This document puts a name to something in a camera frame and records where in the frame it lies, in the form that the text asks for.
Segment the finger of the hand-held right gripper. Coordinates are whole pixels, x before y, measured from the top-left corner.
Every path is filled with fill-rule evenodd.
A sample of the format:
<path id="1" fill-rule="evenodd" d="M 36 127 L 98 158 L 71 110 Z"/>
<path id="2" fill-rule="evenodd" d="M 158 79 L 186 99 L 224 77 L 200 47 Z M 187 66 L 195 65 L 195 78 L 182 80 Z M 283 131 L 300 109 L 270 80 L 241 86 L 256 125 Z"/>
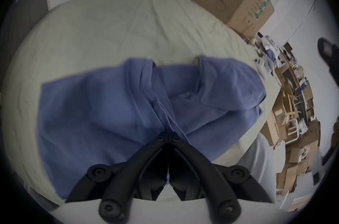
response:
<path id="1" fill-rule="evenodd" d="M 333 77 L 339 76 L 339 48 L 328 39 L 321 37 L 317 42 L 318 52 L 321 58 L 329 66 Z"/>
<path id="2" fill-rule="evenodd" d="M 325 165 L 330 157 L 333 155 L 334 151 L 339 146 L 339 117 L 337 117 L 336 122 L 333 124 L 333 133 L 331 137 L 331 146 L 325 156 L 322 158 L 322 165 Z"/>

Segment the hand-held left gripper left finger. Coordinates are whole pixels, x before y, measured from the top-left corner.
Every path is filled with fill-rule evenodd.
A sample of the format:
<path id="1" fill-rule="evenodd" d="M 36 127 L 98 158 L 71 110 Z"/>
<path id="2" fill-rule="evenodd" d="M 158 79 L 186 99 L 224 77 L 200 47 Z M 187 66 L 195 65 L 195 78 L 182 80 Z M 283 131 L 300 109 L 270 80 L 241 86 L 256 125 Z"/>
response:
<path id="1" fill-rule="evenodd" d="M 77 182 L 66 203 L 100 199 L 99 216 L 107 223 L 126 223 L 132 199 L 156 201 L 168 178 L 169 133 L 114 165 L 96 164 Z"/>

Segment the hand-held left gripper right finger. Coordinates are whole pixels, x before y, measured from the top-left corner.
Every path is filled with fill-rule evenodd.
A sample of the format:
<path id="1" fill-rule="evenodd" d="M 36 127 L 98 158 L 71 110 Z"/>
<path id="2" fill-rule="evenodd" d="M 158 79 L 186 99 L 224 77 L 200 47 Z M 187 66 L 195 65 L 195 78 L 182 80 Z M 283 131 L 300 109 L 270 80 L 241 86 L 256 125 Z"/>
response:
<path id="1" fill-rule="evenodd" d="M 206 198 L 214 223 L 233 223 L 242 214 L 238 200 L 273 204 L 273 160 L 259 133 L 236 165 L 211 163 L 179 137 L 169 140 L 169 182 L 180 200 Z"/>

